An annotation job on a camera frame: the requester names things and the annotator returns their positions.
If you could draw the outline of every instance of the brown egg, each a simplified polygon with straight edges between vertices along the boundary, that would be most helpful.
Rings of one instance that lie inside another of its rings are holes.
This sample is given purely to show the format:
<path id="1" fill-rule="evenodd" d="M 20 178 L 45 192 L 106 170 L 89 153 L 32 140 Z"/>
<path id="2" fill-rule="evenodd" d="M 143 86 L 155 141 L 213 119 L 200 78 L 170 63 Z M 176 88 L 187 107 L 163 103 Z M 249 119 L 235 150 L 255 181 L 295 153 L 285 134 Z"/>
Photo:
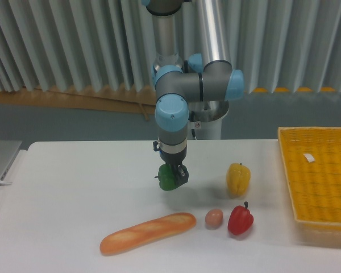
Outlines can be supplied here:
<path id="1" fill-rule="evenodd" d="M 216 229 L 221 226 L 223 220 L 223 212 L 220 209 L 210 210 L 205 217 L 206 225 L 209 228 Z"/>

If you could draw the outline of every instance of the plastic basket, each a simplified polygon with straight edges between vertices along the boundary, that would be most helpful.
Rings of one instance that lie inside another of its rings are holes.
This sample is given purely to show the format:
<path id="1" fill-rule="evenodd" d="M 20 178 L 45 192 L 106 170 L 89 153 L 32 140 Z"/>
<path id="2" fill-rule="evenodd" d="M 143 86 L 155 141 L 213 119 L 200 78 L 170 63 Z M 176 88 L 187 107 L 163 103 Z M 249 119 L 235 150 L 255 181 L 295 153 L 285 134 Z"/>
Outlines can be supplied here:
<path id="1" fill-rule="evenodd" d="M 341 127 L 280 127 L 278 139 L 295 220 L 341 230 Z"/>

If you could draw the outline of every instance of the yellow line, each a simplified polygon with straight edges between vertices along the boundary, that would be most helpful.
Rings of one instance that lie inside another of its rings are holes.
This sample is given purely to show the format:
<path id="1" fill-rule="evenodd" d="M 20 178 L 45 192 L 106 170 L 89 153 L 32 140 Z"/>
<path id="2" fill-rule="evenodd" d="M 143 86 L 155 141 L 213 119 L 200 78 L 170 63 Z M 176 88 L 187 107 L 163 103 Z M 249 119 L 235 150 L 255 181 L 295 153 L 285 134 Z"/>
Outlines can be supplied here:
<path id="1" fill-rule="evenodd" d="M 297 89 L 297 92 L 312 92 L 312 89 L 310 89 L 308 87 L 299 87 Z"/>
<path id="2" fill-rule="evenodd" d="M 285 87 L 277 87 L 274 92 L 289 92 Z"/>
<path id="3" fill-rule="evenodd" d="M 321 92 L 335 92 L 336 90 L 332 87 L 322 87 Z"/>
<path id="4" fill-rule="evenodd" d="M 253 92 L 254 93 L 267 93 L 268 91 L 265 88 L 255 88 Z"/>

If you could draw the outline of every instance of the bread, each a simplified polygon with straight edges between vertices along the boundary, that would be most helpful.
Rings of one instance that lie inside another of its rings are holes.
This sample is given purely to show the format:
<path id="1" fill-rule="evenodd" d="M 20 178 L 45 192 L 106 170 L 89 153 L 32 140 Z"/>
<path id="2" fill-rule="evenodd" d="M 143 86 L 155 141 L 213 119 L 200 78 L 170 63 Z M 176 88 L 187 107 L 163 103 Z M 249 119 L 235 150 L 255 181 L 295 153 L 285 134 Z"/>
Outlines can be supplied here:
<path id="1" fill-rule="evenodd" d="M 100 244 L 103 255 L 118 254 L 165 237 L 185 232 L 196 225 L 190 213 L 175 213 L 151 220 L 105 237 Z"/>

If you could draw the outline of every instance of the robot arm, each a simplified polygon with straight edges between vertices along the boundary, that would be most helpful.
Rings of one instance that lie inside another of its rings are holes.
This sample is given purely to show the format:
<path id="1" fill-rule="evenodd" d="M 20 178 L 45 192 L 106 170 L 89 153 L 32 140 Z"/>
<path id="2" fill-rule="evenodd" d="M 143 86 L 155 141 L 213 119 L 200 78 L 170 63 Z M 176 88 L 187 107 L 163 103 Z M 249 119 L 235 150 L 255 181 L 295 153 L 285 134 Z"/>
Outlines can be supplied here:
<path id="1" fill-rule="evenodd" d="M 232 70 L 220 0 L 197 0 L 202 55 L 193 55 L 188 67 L 178 55 L 176 12 L 182 0 L 145 0 L 153 15 L 157 57 L 153 75 L 156 89 L 155 118 L 159 151 L 165 164 L 159 168 L 162 189 L 169 191 L 188 180 L 182 164 L 187 152 L 188 103 L 227 101 L 243 95 L 244 80 L 239 70 Z"/>

